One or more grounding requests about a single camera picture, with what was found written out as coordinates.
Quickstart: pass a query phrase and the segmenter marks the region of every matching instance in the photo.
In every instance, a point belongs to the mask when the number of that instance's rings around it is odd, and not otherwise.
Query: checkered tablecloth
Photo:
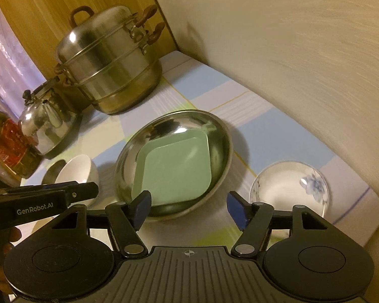
[[[148,248],[231,247],[240,233],[226,210],[227,193],[236,190],[248,199],[256,175],[280,160],[298,160],[319,169],[330,189],[326,219],[359,244],[368,241],[379,225],[379,198],[325,144],[257,94],[189,56],[174,51],[161,62],[163,77],[150,97],[116,116],[87,109],[78,139],[56,158],[43,162],[23,184],[40,184],[45,171],[59,159],[87,154],[100,175],[100,193],[91,208],[104,208],[115,201],[115,162],[130,137],[171,111],[202,109],[224,120],[231,131],[235,154],[228,176],[216,194],[193,212],[175,220],[145,222],[139,235]],[[24,227],[26,235],[31,227]]]

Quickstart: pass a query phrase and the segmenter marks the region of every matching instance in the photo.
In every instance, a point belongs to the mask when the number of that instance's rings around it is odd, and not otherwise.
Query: metal screw
[[[142,245],[138,245],[138,244],[130,244],[130,245],[126,245],[124,247],[124,251],[127,252],[128,254],[140,254],[141,252],[143,252],[145,249]]]
[[[239,254],[251,254],[255,251],[255,248],[248,244],[237,245],[234,249]]]

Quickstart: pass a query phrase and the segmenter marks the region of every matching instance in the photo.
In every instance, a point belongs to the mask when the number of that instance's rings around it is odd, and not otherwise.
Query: white plate with blue flower
[[[297,204],[305,205],[325,217],[328,186],[324,176],[310,165],[295,161],[277,162],[258,174],[251,186],[250,201],[262,201],[282,211],[291,211]],[[277,233],[276,236],[283,238],[285,232],[288,231],[276,231],[273,236]]]

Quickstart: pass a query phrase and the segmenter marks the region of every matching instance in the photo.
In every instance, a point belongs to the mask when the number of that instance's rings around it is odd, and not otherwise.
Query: ribbed black surface
[[[15,302],[28,301],[18,298]],[[264,278],[254,262],[232,258],[223,247],[156,247],[152,254],[144,259],[122,263],[116,276],[106,286],[87,297],[73,300],[73,303],[77,302],[300,303],[302,301],[276,290]],[[351,303],[360,302],[365,301],[360,298],[351,301]]]

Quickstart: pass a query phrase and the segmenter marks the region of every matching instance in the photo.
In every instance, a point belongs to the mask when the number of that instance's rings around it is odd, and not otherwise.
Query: wall
[[[379,195],[379,0],[158,2],[183,52],[292,116]],[[379,230],[367,248],[379,302]]]
[[[95,12],[100,12],[122,4],[131,12],[142,12],[154,3],[154,0],[0,0],[0,9],[30,58],[46,78],[51,78],[57,64],[56,46],[71,31],[68,22],[71,10],[88,5]],[[86,14],[79,13],[76,20],[81,23],[86,17]],[[162,20],[160,13],[157,13],[146,22],[146,28],[151,31]],[[159,56],[176,49],[167,29],[154,47]]]

